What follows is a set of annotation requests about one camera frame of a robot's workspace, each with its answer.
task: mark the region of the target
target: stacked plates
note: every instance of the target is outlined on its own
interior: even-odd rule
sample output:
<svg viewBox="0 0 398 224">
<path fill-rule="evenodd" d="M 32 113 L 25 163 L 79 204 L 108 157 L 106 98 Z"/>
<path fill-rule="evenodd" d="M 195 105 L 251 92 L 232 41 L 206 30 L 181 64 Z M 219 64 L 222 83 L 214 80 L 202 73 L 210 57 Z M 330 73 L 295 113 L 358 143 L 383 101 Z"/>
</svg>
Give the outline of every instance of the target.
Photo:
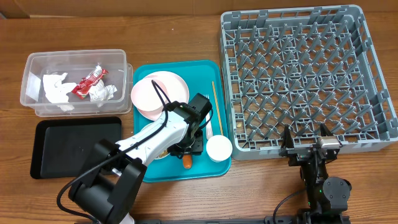
<svg viewBox="0 0 398 224">
<path fill-rule="evenodd" d="M 145 118 L 155 121 L 162 114 L 163 105 L 153 85 L 154 80 L 166 93 L 170 101 L 188 103 L 189 90 L 185 81 L 177 74 L 166 71 L 154 72 L 137 82 L 131 91 L 131 101 Z"/>
</svg>

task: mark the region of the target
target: teal tray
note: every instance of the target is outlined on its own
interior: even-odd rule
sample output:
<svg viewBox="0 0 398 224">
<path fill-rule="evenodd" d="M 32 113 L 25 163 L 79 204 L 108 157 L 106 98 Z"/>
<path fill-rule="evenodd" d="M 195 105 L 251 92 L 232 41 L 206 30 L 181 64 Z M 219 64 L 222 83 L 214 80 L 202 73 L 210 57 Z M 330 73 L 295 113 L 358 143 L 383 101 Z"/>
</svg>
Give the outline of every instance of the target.
<svg viewBox="0 0 398 224">
<path fill-rule="evenodd" d="M 169 71 L 182 77 L 188 85 L 190 100 L 197 94 L 208 94 L 210 102 L 213 105 L 214 116 L 211 119 L 213 134 L 221 134 L 218 124 L 217 110 L 211 82 L 214 81 L 217 93 L 218 107 L 220 109 L 221 124 L 223 133 L 228 134 L 225 116 L 224 96 L 221 86 L 220 70 L 216 63 L 210 60 L 199 60 L 190 62 L 160 63 L 153 65 L 143 65 L 134 73 L 133 85 L 152 72 Z M 134 133 L 138 133 L 145 125 L 151 123 L 151 120 L 143 117 L 134 107 Z M 203 177 L 216 177 L 227 173 L 231 167 L 231 158 L 223 162 L 213 162 L 207 152 L 206 147 L 202 155 L 192 156 L 193 165 L 191 169 L 185 169 L 182 160 L 174 156 L 167 156 L 163 159 L 154 160 L 149 164 L 144 177 L 144 182 L 162 182 L 172 180 L 187 180 Z"/>
</svg>

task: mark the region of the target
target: orange object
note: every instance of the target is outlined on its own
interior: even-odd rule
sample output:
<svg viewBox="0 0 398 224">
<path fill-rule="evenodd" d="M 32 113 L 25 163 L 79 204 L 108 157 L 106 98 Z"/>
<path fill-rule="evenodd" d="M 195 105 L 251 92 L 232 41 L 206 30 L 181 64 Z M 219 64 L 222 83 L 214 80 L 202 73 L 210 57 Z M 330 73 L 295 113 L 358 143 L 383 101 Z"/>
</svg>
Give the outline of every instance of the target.
<svg viewBox="0 0 398 224">
<path fill-rule="evenodd" d="M 185 155 L 182 157 L 182 165 L 186 169 L 191 169 L 192 167 L 192 156 L 191 155 Z"/>
</svg>

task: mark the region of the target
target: red wrapper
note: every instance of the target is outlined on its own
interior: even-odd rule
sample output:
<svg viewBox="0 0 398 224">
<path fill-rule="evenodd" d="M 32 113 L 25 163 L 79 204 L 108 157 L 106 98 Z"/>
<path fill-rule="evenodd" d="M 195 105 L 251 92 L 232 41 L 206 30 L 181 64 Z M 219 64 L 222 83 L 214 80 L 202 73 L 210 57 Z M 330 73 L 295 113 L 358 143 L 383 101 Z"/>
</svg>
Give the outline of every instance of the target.
<svg viewBox="0 0 398 224">
<path fill-rule="evenodd" d="M 106 74 L 108 74 L 108 71 L 103 69 L 100 65 L 97 65 L 95 69 L 91 71 L 87 77 L 83 78 L 72 90 L 72 93 L 79 96 L 80 99 L 84 99 L 88 94 L 88 90 L 90 90 L 93 85 L 97 85 Z"/>
</svg>

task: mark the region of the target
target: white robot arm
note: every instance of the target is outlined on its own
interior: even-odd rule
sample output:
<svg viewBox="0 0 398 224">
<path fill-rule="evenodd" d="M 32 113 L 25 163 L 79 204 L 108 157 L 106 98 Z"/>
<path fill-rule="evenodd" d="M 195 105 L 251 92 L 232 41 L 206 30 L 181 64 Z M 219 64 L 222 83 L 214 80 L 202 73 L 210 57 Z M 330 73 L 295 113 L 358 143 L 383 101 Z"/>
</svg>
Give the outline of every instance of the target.
<svg viewBox="0 0 398 224">
<path fill-rule="evenodd" d="M 196 94 L 189 104 L 176 101 L 166 104 L 157 121 L 127 139 L 115 144 L 100 141 L 82 167 L 84 175 L 72 183 L 69 199 L 94 217 L 92 220 L 103 224 L 134 223 L 128 211 L 147 166 L 165 150 L 171 156 L 200 155 L 203 152 L 201 129 L 206 125 L 200 124 L 210 111 L 209 100 Z M 117 173 L 120 177 L 116 184 L 102 175 L 101 169 Z"/>
</svg>

